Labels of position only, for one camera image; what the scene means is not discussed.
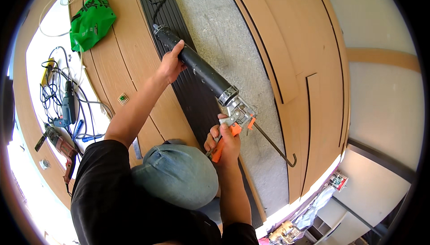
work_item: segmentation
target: hand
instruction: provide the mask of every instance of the hand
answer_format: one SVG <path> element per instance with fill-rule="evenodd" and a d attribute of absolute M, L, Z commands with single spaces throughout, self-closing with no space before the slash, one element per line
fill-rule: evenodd
<path fill-rule="evenodd" d="M 218 114 L 218 119 L 227 117 L 228 116 L 225 114 Z M 239 157 L 240 152 L 240 138 L 239 135 L 233 136 L 226 124 L 223 123 L 221 126 L 217 124 L 211 128 L 204 144 L 205 150 L 208 152 L 212 148 L 215 148 L 216 144 L 214 138 L 219 135 L 218 129 L 221 131 L 225 145 L 221 152 L 221 159 L 216 163 L 217 167 L 224 168 L 237 166 L 237 158 Z"/>
<path fill-rule="evenodd" d="M 178 54 L 184 48 L 184 45 L 184 41 L 180 40 L 175 47 L 173 47 L 171 52 L 164 54 L 161 60 L 157 74 L 165 80 L 167 84 L 174 82 L 178 75 L 187 68 L 187 66 L 178 59 Z"/>

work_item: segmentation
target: denim cap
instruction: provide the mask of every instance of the denim cap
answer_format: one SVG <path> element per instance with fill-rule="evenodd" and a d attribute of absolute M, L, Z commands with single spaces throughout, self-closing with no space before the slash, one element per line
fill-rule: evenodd
<path fill-rule="evenodd" d="M 218 192 L 218 175 L 210 159 L 186 145 L 152 147 L 142 165 L 132 168 L 132 177 L 150 195 L 190 210 L 208 204 Z"/>

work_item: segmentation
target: black rubber mat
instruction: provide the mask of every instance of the black rubber mat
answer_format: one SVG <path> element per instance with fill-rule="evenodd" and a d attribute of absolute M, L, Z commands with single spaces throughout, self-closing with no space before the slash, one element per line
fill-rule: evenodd
<path fill-rule="evenodd" d="M 176 0 L 140 0 L 140 2 L 150 28 L 153 27 L 154 19 L 158 25 L 170 27 L 172 32 L 183 39 L 191 48 L 196 50 L 185 21 L 182 18 L 182 14 L 176 4 Z M 151 35 L 158 54 L 160 58 L 162 58 L 169 49 L 157 40 L 153 33 Z M 217 114 L 220 113 L 220 110 L 215 96 L 190 69 L 184 70 L 172 84 L 172 87 L 197 141 L 202 150 L 204 150 L 203 144 L 210 128 L 219 123 Z M 258 212 L 257 204 L 255 203 L 242 166 L 240 166 L 240 170 L 242 172 L 245 190 L 251 204 L 252 226 L 258 228 L 263 225 L 263 221 Z"/>

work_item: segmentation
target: blue power drill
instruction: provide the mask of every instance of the blue power drill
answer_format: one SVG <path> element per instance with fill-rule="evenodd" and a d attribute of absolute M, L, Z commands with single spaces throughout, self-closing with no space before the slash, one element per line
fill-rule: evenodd
<path fill-rule="evenodd" d="M 63 97 L 61 108 L 63 111 L 63 115 L 61 115 L 60 118 L 54 118 L 54 125 L 61 128 L 66 128 L 76 122 L 75 98 L 72 92 L 71 81 L 66 81 L 66 93 Z"/>

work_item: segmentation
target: green plastic bag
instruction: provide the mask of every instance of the green plastic bag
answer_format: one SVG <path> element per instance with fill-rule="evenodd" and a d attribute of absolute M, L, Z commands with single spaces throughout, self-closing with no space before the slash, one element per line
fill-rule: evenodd
<path fill-rule="evenodd" d="M 108 0 L 87 0 L 72 17 L 70 43 L 72 50 L 83 51 L 93 47 L 109 31 L 116 15 Z"/>

